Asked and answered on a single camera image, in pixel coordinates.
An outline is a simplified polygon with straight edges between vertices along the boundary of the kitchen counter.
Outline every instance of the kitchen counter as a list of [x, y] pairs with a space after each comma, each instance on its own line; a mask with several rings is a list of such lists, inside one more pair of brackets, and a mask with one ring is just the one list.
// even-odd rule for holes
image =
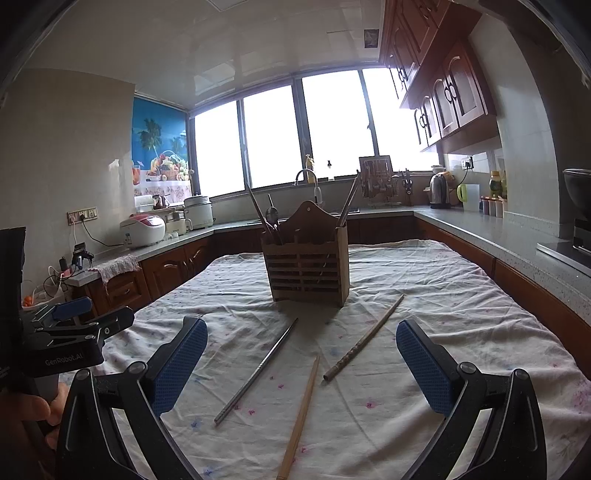
[[[434, 210], [428, 206], [362, 208], [358, 213], [350, 213], [349, 218], [412, 215], [462, 238], [513, 267], [568, 305], [572, 311], [591, 325], [591, 277], [536, 249], [538, 242], [559, 241], [551, 235], [508, 220], [476, 212], [464, 212], [461, 208], [450, 210]], [[260, 227], [261, 224], [254, 220], [221, 223], [148, 247], [135, 250], [113, 250], [107, 256], [96, 261], [95, 265], [128, 253], [134, 254], [138, 261], [142, 261], [200, 238], [211, 236], [215, 232]], [[100, 278], [98, 272], [86, 270], [76, 274], [74, 278], [68, 279], [67, 283], [74, 287], [80, 287], [98, 278]]]

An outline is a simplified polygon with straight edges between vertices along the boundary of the wooden utensil holder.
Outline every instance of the wooden utensil holder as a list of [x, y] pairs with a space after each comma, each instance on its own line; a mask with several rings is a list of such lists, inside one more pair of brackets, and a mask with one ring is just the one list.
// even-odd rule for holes
[[[346, 224], [336, 228], [336, 222], [313, 202], [304, 202], [280, 226], [284, 245], [263, 234], [262, 252], [274, 301], [343, 306], [349, 295], [349, 242]], [[322, 236], [328, 240], [321, 241]]]

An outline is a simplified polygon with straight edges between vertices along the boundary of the plastic pitcher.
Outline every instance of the plastic pitcher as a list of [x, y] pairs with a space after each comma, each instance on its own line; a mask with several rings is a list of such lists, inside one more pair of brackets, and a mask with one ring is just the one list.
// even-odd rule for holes
[[464, 183], [458, 185], [457, 197], [464, 204], [464, 210], [477, 212], [480, 204], [480, 185]]

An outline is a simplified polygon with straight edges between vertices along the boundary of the finger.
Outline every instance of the finger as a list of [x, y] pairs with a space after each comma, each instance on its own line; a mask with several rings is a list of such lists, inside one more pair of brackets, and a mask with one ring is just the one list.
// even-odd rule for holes
[[53, 399], [51, 402], [50, 409], [51, 414], [47, 419], [47, 423], [49, 425], [59, 425], [61, 423], [61, 416], [64, 413], [64, 408], [66, 406], [66, 399], [68, 398], [69, 388], [64, 383], [57, 384], [57, 397]]
[[7, 392], [0, 395], [0, 416], [6, 419], [46, 420], [51, 414], [49, 405], [41, 397]]
[[60, 428], [56, 427], [55, 429], [53, 429], [51, 432], [49, 432], [47, 435], [45, 435], [45, 441], [47, 442], [47, 445], [49, 445], [49, 448], [52, 450], [56, 450], [57, 449], [57, 438], [60, 435]]

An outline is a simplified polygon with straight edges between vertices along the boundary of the stove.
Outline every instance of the stove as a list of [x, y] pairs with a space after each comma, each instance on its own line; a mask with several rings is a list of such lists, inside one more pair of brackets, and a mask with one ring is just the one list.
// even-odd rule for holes
[[540, 243], [537, 249], [591, 277], [591, 222], [576, 219], [572, 242]]

